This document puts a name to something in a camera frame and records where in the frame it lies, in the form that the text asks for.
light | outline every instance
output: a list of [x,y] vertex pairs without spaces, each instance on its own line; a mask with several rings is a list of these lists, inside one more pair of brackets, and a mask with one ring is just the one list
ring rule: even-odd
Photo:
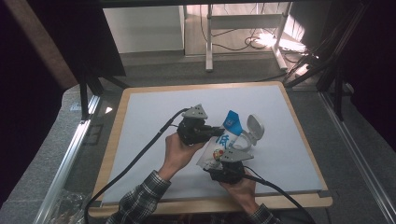
[[280,39],[279,46],[283,49],[289,49],[298,52],[305,52],[305,45],[302,43]]
[[276,39],[270,34],[260,34],[260,39],[256,40],[256,42],[271,47],[276,43]]
[[110,111],[112,111],[112,110],[113,110],[113,108],[111,108],[111,107],[106,108],[105,114],[110,113]]

hand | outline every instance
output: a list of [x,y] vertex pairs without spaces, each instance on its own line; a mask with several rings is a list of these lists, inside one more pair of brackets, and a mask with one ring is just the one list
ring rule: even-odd
[[[251,175],[248,170],[245,169],[247,175]],[[255,201],[255,190],[256,182],[250,179],[242,178],[236,184],[226,184],[219,182],[222,187],[224,187],[231,197],[239,203],[242,208],[249,215],[252,215],[259,209],[259,205]]]
[[165,143],[165,160],[163,167],[158,171],[158,175],[165,180],[170,180],[177,171],[189,164],[195,152],[205,145],[205,143],[198,143],[186,146],[177,133],[167,136]]

wrist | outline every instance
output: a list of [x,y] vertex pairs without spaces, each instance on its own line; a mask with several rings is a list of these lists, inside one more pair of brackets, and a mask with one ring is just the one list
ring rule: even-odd
[[254,214],[259,209],[259,205],[254,201],[241,204],[241,206],[248,215]]
[[158,171],[158,176],[169,181],[176,173],[176,169],[172,169],[163,165],[163,167],[161,167],[161,169]]

aluminum rail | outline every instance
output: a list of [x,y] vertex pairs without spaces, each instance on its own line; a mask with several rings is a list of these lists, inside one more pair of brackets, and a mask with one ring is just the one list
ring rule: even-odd
[[49,218],[53,212],[53,207],[58,200],[58,197],[64,187],[64,183],[67,180],[74,160],[78,154],[78,150],[81,146],[82,140],[88,130],[88,127],[90,126],[92,115],[95,112],[96,107],[98,106],[99,100],[99,96],[93,96],[91,98],[89,103],[88,119],[82,120],[81,123],[78,125],[72,141],[70,142],[69,148],[64,155],[64,159],[62,160],[62,163],[58,169],[58,172],[53,178],[52,183],[49,187],[49,191],[47,192],[47,195],[38,210],[34,223],[48,223]]
[[389,198],[381,183],[376,178],[366,159],[364,159],[364,156],[361,154],[359,146],[356,144],[347,126],[335,115],[334,111],[332,110],[332,100],[330,99],[329,94],[320,92],[319,97],[325,104],[325,107],[332,119],[332,122],[334,123],[337,131],[343,138],[344,143],[346,144],[346,148],[348,149],[353,161],[356,163],[356,166],[361,172],[361,176],[366,182],[367,187],[369,188],[376,202],[378,203],[379,209],[382,211],[385,219],[389,224],[395,224],[396,210],[392,203],[392,200]]

white wall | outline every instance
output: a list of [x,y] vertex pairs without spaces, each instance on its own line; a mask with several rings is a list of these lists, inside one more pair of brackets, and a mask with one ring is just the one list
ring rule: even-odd
[[119,53],[184,49],[180,7],[105,8],[104,12]]

